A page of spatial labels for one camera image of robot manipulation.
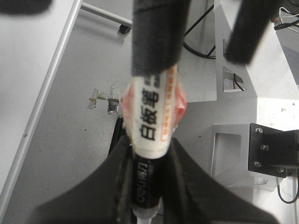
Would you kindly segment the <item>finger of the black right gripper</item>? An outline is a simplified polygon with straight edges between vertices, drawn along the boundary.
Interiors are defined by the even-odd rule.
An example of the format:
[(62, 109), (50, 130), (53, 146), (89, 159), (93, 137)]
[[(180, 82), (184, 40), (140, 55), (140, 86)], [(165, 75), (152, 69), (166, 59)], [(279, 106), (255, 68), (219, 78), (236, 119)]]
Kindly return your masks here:
[(235, 63), (250, 63), (266, 30), (281, 4), (280, 0), (243, 0), (225, 53)]
[(1, 14), (40, 14), (48, 10), (52, 0), (0, 0)]

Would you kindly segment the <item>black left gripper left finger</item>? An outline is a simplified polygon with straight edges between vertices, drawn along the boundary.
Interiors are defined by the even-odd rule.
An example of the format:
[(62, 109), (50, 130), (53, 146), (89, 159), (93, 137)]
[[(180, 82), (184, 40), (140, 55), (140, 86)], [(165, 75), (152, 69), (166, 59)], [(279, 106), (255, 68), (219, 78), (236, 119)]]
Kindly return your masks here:
[(121, 137), (106, 160), (86, 179), (38, 206), (29, 224), (129, 224), (132, 151)]

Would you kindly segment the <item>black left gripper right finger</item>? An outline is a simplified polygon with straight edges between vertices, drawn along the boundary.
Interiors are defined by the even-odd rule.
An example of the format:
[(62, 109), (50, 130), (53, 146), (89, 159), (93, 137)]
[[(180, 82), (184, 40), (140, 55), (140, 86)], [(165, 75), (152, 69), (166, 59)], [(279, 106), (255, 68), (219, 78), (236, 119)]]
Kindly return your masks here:
[(172, 138), (164, 158), (162, 198), (165, 224), (277, 224), (211, 178)]

